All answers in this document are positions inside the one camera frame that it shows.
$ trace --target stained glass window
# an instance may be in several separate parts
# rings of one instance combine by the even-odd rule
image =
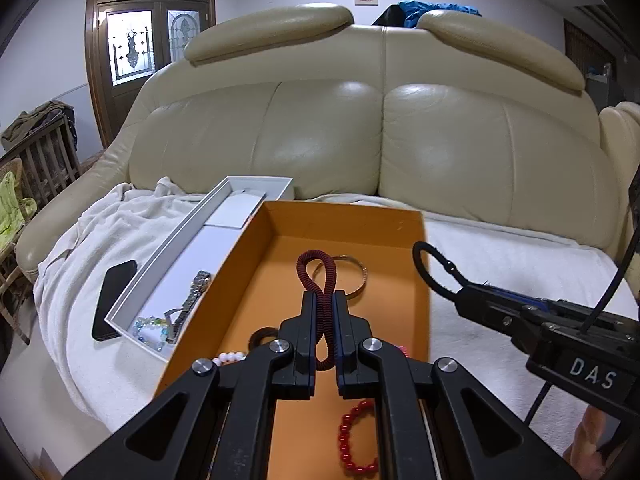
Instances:
[[[197,10],[168,10],[166,15],[171,62],[174,62],[184,57],[184,47],[200,33],[200,13]]]
[[[107,34],[114,85],[156,71],[150,10],[109,14]]]

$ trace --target floor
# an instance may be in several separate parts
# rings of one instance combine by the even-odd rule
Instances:
[[[44,449],[64,474],[110,432],[103,423],[80,412],[68,396],[44,347],[33,301],[23,305],[20,318],[31,344],[26,346],[14,337],[11,353],[0,372],[0,416],[35,467],[39,467]]]

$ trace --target metal screw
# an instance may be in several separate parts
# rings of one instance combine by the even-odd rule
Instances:
[[[274,339],[269,343],[269,348],[272,352],[276,352],[276,354],[282,354],[289,350],[289,341],[286,339]]]
[[[451,357],[443,357],[438,360],[438,368],[443,372],[455,372],[458,369],[458,363]]]
[[[200,375],[201,377],[210,374],[213,370],[213,361],[211,359],[207,359],[206,357],[196,359],[191,364],[191,370],[196,372],[196,375]]]
[[[380,341],[380,339],[376,339],[375,337],[370,337],[369,339],[365,339],[362,342],[362,346],[365,350],[376,352],[382,348],[382,341]]]

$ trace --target sofa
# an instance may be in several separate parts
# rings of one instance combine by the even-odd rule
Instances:
[[[113,186],[165,175],[188,192],[228,174],[292,176],[297,199],[378,194],[613,259],[630,237],[638,124],[623,107],[600,120],[575,65],[514,28],[446,10],[416,29],[361,26],[308,4],[221,23],[184,57],[149,78],[100,160],[27,226],[16,251],[31,281]],[[636,293],[637,275],[634,262]]]

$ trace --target red bead bracelet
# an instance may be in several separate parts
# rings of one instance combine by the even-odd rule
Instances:
[[[399,346],[405,357],[409,357],[409,352],[404,346]],[[378,472],[378,457],[373,459],[369,465],[359,466],[355,465],[351,459],[351,446],[349,444],[349,437],[351,435],[351,426],[359,416],[363,416],[366,413],[373,412],[373,400],[366,399],[361,400],[357,406],[351,408],[349,413],[345,413],[342,416],[342,422],[340,428],[338,428],[338,450],[340,450],[340,460],[344,464],[344,468],[356,475],[362,475],[367,473]]]

